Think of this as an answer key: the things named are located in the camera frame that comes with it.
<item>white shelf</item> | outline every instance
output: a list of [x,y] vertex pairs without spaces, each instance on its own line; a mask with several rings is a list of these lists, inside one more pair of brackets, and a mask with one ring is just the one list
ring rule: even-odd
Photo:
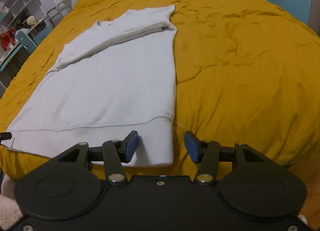
[[20,9],[20,11],[18,12],[18,14],[15,16],[13,13],[12,13],[12,16],[13,16],[13,19],[11,20],[11,22],[9,23],[9,25],[12,24],[12,22],[17,18],[17,16],[23,11],[23,9],[25,9],[27,7],[28,4],[30,4],[32,0],[29,0],[22,9]]
[[14,5],[15,5],[18,1],[19,1],[19,0],[14,1],[14,3],[12,4],[12,6],[9,8],[9,12],[5,14],[5,16],[3,17],[2,21],[6,18],[6,16],[7,16],[8,14],[13,15],[13,14],[11,13],[11,9],[14,7]]

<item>blue desk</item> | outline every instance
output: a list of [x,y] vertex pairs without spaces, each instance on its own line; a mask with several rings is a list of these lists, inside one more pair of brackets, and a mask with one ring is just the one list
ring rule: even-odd
[[6,55],[6,57],[0,62],[0,71],[3,71],[5,66],[12,60],[16,53],[22,48],[21,44],[16,44],[15,47]]

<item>wrinkled fabric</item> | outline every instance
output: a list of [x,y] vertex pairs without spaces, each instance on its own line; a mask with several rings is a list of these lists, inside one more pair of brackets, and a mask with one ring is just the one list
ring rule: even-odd
[[[79,0],[6,90],[0,130],[17,116],[63,46],[95,21],[112,21],[127,9],[171,4],[178,30],[174,163],[126,169],[127,174],[193,176],[197,165],[183,143],[187,130],[222,146],[247,143],[281,164],[311,147],[319,152],[320,39],[266,0]],[[13,178],[47,160],[0,149],[0,167]],[[230,169],[230,163],[221,163],[218,177]],[[103,178],[102,166],[93,172]]]

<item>metal screw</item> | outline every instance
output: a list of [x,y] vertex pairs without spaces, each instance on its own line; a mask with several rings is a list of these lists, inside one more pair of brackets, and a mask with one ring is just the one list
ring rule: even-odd
[[200,174],[197,176],[197,180],[202,183],[203,182],[210,182],[213,180],[213,177],[209,174]]
[[124,176],[122,174],[118,174],[118,173],[111,174],[109,176],[109,180],[112,182],[121,182],[124,180]]
[[22,230],[23,231],[33,231],[33,227],[31,225],[24,225]]
[[161,181],[161,180],[160,180],[160,181],[157,181],[157,185],[158,185],[158,186],[163,186],[164,184],[165,184],[164,181]]
[[298,231],[298,227],[295,225],[289,226],[288,231]]

